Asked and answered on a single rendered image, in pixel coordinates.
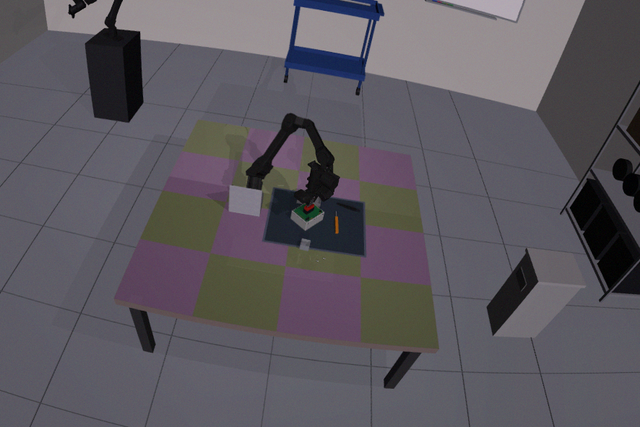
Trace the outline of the dark blue work mat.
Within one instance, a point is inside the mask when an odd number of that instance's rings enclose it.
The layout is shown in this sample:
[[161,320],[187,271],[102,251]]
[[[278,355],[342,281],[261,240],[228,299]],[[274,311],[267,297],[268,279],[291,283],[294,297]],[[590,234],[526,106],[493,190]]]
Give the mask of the dark blue work mat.
[[[321,201],[318,208],[324,211],[323,220],[304,230],[290,219],[291,212],[302,205],[296,203],[295,192],[273,187],[263,242],[300,248],[301,239],[304,238],[310,240],[310,250],[367,258],[365,202],[337,197]],[[358,212],[337,203],[354,207]],[[336,212],[339,233],[335,233]]]

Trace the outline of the green circuit board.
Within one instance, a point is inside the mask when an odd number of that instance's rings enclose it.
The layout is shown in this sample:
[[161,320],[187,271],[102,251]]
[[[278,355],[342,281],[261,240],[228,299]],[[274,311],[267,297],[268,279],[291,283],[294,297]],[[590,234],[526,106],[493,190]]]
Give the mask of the green circuit board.
[[[300,216],[302,219],[304,219],[306,221],[306,218],[309,217],[309,220],[315,218],[317,215],[320,215],[323,211],[314,205],[314,211],[308,213],[307,215],[303,212],[304,207],[306,206],[306,203],[303,204],[302,206],[300,206],[299,208],[293,210],[293,212],[295,212],[298,216]],[[309,220],[307,220],[306,222],[308,222]]]

